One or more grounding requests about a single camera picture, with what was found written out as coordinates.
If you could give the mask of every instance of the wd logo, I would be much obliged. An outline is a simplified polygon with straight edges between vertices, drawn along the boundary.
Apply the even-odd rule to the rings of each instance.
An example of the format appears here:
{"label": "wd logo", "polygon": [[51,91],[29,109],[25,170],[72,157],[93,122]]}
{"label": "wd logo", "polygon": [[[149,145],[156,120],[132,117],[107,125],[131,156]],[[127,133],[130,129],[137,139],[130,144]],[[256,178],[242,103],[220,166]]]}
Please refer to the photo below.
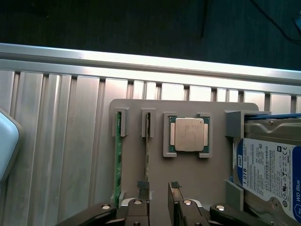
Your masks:
{"label": "wd logo", "polygon": [[238,167],[243,168],[243,157],[238,155]]}

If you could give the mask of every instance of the black cable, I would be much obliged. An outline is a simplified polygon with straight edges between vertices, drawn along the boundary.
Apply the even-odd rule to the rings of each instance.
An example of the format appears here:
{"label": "black cable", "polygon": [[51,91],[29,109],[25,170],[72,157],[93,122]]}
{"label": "black cable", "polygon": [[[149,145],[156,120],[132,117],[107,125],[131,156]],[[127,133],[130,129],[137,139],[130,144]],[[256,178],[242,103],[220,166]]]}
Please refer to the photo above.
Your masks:
{"label": "black cable", "polygon": [[295,43],[295,44],[301,44],[301,40],[297,40],[297,39],[292,39],[290,37],[287,36],[287,34],[282,30],[282,28],[269,16],[267,15],[262,8],[260,8],[260,6],[254,1],[254,0],[250,0],[250,2],[255,6],[255,8],[261,12],[264,17],[270,21],[279,31],[280,33],[290,42]]}

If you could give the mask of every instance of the hard drive label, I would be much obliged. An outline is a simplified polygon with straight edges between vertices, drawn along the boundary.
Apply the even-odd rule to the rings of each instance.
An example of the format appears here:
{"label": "hard drive label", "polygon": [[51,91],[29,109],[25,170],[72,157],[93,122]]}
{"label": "hard drive label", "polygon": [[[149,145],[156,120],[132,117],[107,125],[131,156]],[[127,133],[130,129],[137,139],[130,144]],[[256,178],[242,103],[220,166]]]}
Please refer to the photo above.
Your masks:
{"label": "hard drive label", "polygon": [[237,148],[238,178],[244,189],[301,223],[301,147],[244,138]]}

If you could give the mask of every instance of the silver bolt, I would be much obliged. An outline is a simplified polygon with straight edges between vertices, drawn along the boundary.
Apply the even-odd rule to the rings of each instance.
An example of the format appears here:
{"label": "silver bolt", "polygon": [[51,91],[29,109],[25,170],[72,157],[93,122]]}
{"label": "silver bolt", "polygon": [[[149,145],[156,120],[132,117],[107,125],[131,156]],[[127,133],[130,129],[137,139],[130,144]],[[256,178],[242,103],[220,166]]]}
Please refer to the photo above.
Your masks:
{"label": "silver bolt", "polygon": [[110,207],[110,205],[103,205],[103,210],[108,210],[108,209],[110,209],[111,207]]}
{"label": "silver bolt", "polygon": [[134,204],[140,205],[140,204],[142,204],[142,201],[141,201],[141,200],[135,200],[135,201],[134,201]]}
{"label": "silver bolt", "polygon": [[223,206],[216,206],[215,208],[217,208],[219,211],[224,211],[225,210],[225,207],[223,207]]}
{"label": "silver bolt", "polygon": [[188,206],[191,205],[191,201],[190,201],[190,200],[184,200],[183,203],[184,203],[185,205],[188,205]]}

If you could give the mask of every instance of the blue label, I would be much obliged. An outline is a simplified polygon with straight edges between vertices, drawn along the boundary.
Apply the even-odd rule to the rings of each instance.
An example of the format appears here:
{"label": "blue label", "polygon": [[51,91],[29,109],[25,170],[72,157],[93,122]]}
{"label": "blue label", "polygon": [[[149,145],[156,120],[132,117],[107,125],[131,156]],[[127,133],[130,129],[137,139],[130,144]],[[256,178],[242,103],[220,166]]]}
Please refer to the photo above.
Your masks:
{"label": "blue label", "polygon": [[237,174],[241,184],[243,184],[243,153],[244,153],[244,140],[242,139],[237,146]]}
{"label": "blue label", "polygon": [[301,147],[293,149],[293,215],[301,223]]}

